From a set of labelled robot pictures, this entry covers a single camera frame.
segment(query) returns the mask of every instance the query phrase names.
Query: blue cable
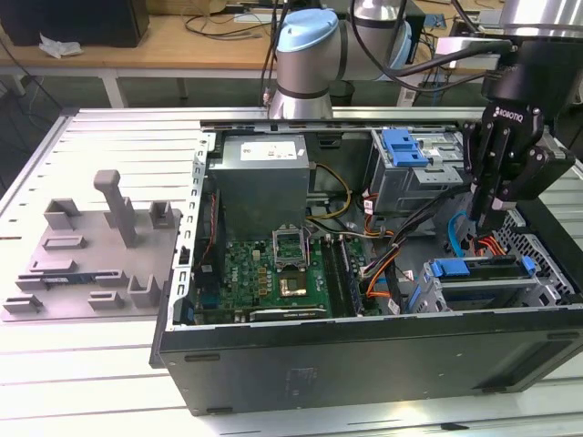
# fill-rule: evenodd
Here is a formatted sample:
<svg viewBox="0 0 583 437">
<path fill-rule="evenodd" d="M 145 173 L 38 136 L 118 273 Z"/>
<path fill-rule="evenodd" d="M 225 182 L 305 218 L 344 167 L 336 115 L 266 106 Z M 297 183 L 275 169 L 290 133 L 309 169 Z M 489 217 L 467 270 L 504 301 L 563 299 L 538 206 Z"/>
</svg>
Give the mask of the blue cable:
<svg viewBox="0 0 583 437">
<path fill-rule="evenodd" d="M 467 213 L 465 211 L 459 211 L 453 217 L 451 217 L 447 223 L 447 237 L 449 238 L 449 243 L 452 245 L 452 249 L 458 258 L 462 258 L 464 256 L 464 251 L 462 250 L 462 247 L 459 245 L 459 241 L 457 241 L 457 237 L 455 236 L 455 222 L 460 217 L 467 217 Z"/>
</svg>

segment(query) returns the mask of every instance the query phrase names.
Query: ram slot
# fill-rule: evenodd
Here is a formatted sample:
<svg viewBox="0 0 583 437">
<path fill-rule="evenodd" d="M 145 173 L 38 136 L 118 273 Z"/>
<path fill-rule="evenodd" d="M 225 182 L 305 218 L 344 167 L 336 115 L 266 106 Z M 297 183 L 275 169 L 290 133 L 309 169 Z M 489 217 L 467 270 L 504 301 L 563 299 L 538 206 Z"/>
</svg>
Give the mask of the ram slot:
<svg viewBox="0 0 583 437">
<path fill-rule="evenodd" d="M 343 254 L 338 245 L 321 240 L 324 275 L 333 317 L 352 317 L 354 311 L 350 287 L 343 270 Z"/>
</svg>

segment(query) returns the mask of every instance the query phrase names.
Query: white label sticker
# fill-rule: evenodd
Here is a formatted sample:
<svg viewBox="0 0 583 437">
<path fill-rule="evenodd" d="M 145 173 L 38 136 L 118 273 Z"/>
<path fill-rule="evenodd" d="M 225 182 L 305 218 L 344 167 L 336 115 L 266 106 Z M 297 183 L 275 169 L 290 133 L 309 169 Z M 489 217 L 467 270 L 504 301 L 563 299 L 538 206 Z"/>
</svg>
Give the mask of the white label sticker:
<svg viewBox="0 0 583 437">
<path fill-rule="evenodd" d="M 43 282 L 45 284 L 67 284 L 69 279 L 67 278 L 44 278 Z"/>
<path fill-rule="evenodd" d="M 243 143 L 240 145 L 241 161 L 274 161 L 297 159 L 293 141 Z"/>
<path fill-rule="evenodd" d="M 392 299 L 389 299 L 389 311 L 391 311 L 394 315 L 399 315 L 401 313 L 401 309 Z"/>
</svg>

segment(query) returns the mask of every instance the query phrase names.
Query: gray plastic peg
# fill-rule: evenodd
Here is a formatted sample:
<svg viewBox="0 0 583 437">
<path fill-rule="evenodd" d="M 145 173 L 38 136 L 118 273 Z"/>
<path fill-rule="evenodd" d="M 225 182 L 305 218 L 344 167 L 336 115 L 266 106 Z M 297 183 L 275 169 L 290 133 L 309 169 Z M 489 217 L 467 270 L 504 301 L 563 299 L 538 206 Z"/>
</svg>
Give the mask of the gray plastic peg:
<svg viewBox="0 0 583 437">
<path fill-rule="evenodd" d="M 103 193 L 111 210 L 111 216 L 118 225 L 119 234 L 127 248 L 136 246 L 136 229 L 131 211 L 128 210 L 119 192 L 120 175 L 117 170 L 99 170 L 93 179 L 93 186 Z"/>
</svg>

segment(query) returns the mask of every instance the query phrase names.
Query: circuit board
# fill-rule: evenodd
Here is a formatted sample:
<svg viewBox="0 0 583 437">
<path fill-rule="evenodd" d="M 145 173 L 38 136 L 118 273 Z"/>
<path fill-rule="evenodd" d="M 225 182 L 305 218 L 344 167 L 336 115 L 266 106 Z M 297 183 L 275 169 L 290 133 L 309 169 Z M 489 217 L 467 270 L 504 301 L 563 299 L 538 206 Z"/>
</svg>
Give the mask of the circuit board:
<svg viewBox="0 0 583 437">
<path fill-rule="evenodd" d="M 232 241 L 225 256 L 225 276 L 219 295 L 201 296 L 203 307 L 210 306 L 215 311 L 204 311 L 208 315 L 217 314 L 222 321 L 234 310 L 249 312 L 266 309 L 316 308 L 326 311 L 326 317 L 333 317 L 331 303 L 324 274 L 322 243 L 319 239 L 309 240 L 306 251 L 310 263 L 302 272 L 305 284 L 296 287 L 295 292 L 285 294 L 282 282 L 286 272 L 275 267 L 275 253 L 271 240 Z M 358 273 L 364 257 L 360 241 L 347 241 L 346 248 L 351 263 L 351 274 Z M 293 241 L 279 242 L 278 257 L 289 258 L 297 255 L 298 246 Z"/>
</svg>

